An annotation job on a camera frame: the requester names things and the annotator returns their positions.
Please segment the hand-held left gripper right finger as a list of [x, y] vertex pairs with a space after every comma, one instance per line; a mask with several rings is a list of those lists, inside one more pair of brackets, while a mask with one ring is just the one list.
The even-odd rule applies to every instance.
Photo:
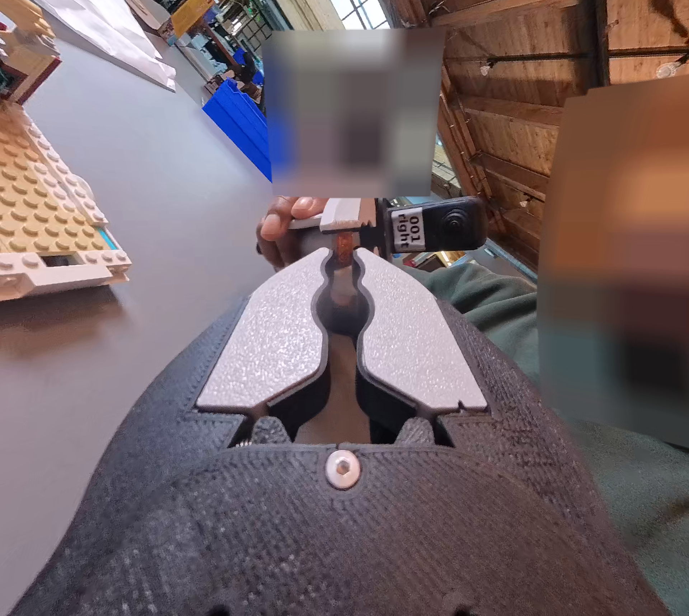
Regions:
[[368, 306], [357, 339], [367, 381], [418, 412], [483, 412], [487, 401], [434, 295], [400, 267], [359, 248], [357, 288]]

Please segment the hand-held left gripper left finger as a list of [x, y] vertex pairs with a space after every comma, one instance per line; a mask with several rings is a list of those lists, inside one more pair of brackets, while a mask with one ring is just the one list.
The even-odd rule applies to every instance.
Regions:
[[323, 374], [328, 339], [316, 304], [329, 259], [327, 248], [317, 249], [251, 294], [197, 397], [198, 410], [267, 410]]

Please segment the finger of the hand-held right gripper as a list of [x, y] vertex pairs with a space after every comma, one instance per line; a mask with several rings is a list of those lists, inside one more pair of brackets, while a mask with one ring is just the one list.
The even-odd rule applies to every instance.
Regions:
[[360, 198], [329, 198], [321, 214], [322, 230], [360, 228]]
[[334, 305], [354, 305], [357, 289], [352, 269], [336, 269], [332, 275], [330, 298]]

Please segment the red tan brick toy truck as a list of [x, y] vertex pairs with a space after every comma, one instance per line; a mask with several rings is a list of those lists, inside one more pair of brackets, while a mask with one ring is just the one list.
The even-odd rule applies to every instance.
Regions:
[[89, 184], [24, 108], [60, 62], [42, 9], [1, 0], [2, 302], [129, 280]]

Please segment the person's right forearm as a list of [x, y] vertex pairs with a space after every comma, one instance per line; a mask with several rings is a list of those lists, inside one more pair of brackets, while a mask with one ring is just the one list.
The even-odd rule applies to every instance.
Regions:
[[432, 272], [404, 270], [450, 303], [540, 385], [537, 292], [532, 284], [470, 262]]

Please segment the grey desk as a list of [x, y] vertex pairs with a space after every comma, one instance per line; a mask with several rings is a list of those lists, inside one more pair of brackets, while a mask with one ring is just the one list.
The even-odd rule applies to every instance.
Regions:
[[270, 275], [261, 173], [202, 112], [175, 48], [172, 92], [52, 21], [62, 63], [27, 112], [84, 178], [132, 260], [128, 283], [1, 303], [1, 614], [70, 525], [119, 424], [193, 339]]

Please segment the person's right hand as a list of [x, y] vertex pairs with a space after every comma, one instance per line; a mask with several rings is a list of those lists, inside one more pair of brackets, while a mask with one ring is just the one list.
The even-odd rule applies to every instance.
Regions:
[[291, 222], [322, 214], [327, 201], [328, 198], [309, 196], [273, 199], [256, 228], [256, 249], [275, 272], [303, 256], [303, 244], [297, 232], [289, 228]]

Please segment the blue plastic bin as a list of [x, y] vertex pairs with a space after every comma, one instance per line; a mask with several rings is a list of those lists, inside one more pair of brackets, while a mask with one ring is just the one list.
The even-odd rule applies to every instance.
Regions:
[[271, 182], [267, 121], [258, 105], [237, 88], [233, 79], [228, 79], [202, 110]]

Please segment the yellow tall box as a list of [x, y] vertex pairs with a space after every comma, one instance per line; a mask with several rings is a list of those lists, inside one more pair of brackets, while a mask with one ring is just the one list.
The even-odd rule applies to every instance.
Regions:
[[211, 8], [215, 0], [185, 0], [171, 15], [172, 34], [179, 39]]

